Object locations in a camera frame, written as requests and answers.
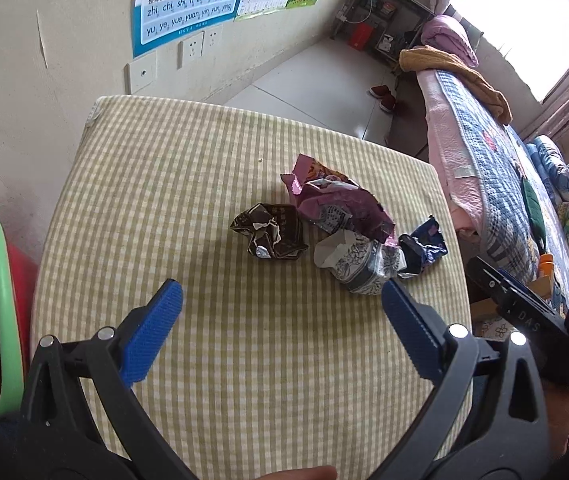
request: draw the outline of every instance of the finger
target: finger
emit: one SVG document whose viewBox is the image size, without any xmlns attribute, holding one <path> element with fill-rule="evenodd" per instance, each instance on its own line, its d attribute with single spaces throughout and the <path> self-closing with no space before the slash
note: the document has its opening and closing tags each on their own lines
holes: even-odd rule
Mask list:
<svg viewBox="0 0 569 480">
<path fill-rule="evenodd" d="M 258 480 L 336 480 L 338 471 L 332 465 L 321 465 L 307 469 L 289 469 L 261 476 Z"/>
</svg>

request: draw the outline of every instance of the wall outlet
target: wall outlet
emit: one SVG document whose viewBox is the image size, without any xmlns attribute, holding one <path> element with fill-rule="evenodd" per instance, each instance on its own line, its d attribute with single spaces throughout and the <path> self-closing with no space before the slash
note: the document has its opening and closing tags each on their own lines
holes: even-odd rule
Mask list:
<svg viewBox="0 0 569 480">
<path fill-rule="evenodd" d="M 213 49 L 220 43 L 220 38 L 222 37 L 222 25 L 218 27 L 208 28 L 204 32 L 204 46 L 202 52 L 206 54 L 209 50 Z"/>
<path fill-rule="evenodd" d="M 158 53 L 152 51 L 145 56 L 134 59 L 126 66 L 126 82 L 129 95 L 135 94 L 156 80 L 158 73 Z"/>
<path fill-rule="evenodd" d="M 194 59 L 202 57 L 202 43 L 204 42 L 204 31 L 198 32 L 195 36 L 186 38 L 182 42 L 181 64 L 184 66 L 191 63 Z"/>
</svg>

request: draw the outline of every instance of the crumpled wrapper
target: crumpled wrapper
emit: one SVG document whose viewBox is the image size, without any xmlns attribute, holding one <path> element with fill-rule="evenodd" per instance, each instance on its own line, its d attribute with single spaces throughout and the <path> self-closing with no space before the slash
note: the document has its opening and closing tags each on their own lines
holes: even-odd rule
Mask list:
<svg viewBox="0 0 569 480">
<path fill-rule="evenodd" d="M 407 263 L 405 269 L 398 273 L 401 278 L 420 275 L 428 266 L 449 253 L 445 238 L 440 232 L 440 224 L 433 215 L 410 235 L 401 235 L 399 241 Z"/>
<path fill-rule="evenodd" d="M 301 153 L 292 173 L 280 178 L 298 213 L 323 231 L 345 229 L 397 247 L 393 220 L 370 192 L 346 175 Z"/>
<path fill-rule="evenodd" d="M 405 267 L 400 248 L 344 229 L 316 245 L 313 261 L 355 294 L 380 294 L 385 282 Z"/>
<path fill-rule="evenodd" d="M 303 223 L 289 204 L 256 204 L 236 216 L 230 228 L 249 238 L 247 251 L 257 258 L 296 260 L 308 249 Z"/>
</svg>

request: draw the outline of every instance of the person's hand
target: person's hand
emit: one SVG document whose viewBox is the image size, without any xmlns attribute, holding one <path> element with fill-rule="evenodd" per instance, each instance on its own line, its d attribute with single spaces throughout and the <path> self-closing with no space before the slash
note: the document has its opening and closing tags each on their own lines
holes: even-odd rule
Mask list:
<svg viewBox="0 0 569 480">
<path fill-rule="evenodd" d="M 567 451 L 569 436 L 569 386 L 560 386 L 542 379 L 545 404 L 547 406 L 547 424 L 549 425 L 549 446 L 554 459 Z"/>
<path fill-rule="evenodd" d="M 332 465 L 321 465 L 308 469 L 289 469 L 261 476 L 258 480 L 336 480 L 338 472 Z"/>
</svg>

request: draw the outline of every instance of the brown candy wrapper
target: brown candy wrapper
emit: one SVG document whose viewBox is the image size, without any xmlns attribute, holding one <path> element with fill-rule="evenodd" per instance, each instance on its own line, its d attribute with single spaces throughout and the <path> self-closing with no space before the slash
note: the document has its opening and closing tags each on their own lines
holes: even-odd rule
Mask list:
<svg viewBox="0 0 569 480">
<path fill-rule="evenodd" d="M 296 260 L 308 248 L 295 206 L 256 204 L 234 218 L 232 231 L 250 238 L 247 251 L 257 258 Z"/>
</svg>

